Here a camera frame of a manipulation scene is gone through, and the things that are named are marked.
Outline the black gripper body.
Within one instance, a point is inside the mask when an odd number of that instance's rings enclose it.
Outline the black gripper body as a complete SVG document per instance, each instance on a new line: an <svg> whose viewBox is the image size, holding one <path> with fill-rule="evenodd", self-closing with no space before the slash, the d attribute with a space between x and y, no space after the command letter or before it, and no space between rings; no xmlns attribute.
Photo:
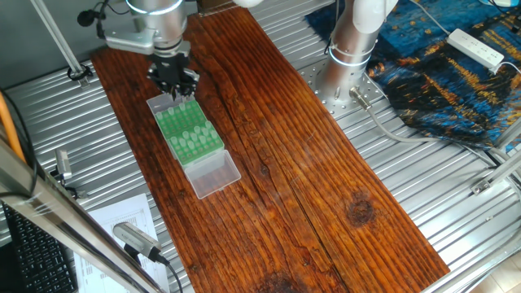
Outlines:
<svg viewBox="0 0 521 293"><path fill-rule="evenodd" d="M190 61L184 54L178 54L173 57L151 56L151 65L155 65L159 70L160 78L167 81L170 85L177 85L180 75Z"/></svg>

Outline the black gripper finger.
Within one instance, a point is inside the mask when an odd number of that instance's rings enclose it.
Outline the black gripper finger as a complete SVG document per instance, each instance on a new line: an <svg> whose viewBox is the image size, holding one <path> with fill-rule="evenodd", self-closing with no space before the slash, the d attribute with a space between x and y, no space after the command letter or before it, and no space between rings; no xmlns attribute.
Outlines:
<svg viewBox="0 0 521 293"><path fill-rule="evenodd" d="M174 95L174 88L163 79L160 78L159 70L155 65L151 65L147 70L147 78L152 81L162 94Z"/></svg>
<svg viewBox="0 0 521 293"><path fill-rule="evenodd" d="M189 68L184 68L175 87L175 98L180 98L181 100L193 98L198 83L199 74Z"/></svg>

